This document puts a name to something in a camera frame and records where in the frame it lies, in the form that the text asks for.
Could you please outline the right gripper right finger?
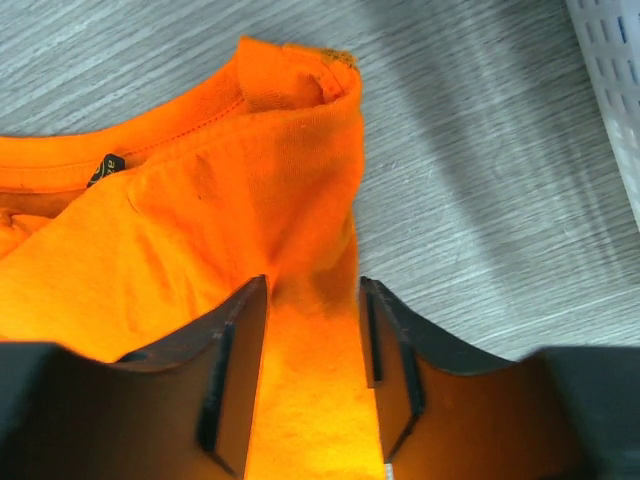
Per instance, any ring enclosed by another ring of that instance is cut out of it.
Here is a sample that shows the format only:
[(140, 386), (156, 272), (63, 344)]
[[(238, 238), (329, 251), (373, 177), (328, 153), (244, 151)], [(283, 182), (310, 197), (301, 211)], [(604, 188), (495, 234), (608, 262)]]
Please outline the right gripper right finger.
[(510, 361), (360, 281), (384, 462), (397, 479), (635, 479), (639, 351), (545, 347)]

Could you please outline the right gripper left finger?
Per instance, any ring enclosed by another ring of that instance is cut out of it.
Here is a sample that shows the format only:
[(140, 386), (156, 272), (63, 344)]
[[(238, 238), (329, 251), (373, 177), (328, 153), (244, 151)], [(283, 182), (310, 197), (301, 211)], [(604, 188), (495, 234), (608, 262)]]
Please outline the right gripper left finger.
[(260, 276), (114, 363), (3, 344), (2, 477), (243, 478), (266, 316)]

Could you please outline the orange t-shirt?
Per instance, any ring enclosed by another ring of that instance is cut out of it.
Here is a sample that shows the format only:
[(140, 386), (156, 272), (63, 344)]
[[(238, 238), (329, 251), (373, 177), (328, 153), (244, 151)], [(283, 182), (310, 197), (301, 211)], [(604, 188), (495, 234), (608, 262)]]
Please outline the orange t-shirt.
[(110, 362), (265, 275), (248, 477), (383, 478), (356, 292), (361, 93), (349, 53), (246, 37), (128, 122), (3, 138), (2, 340)]

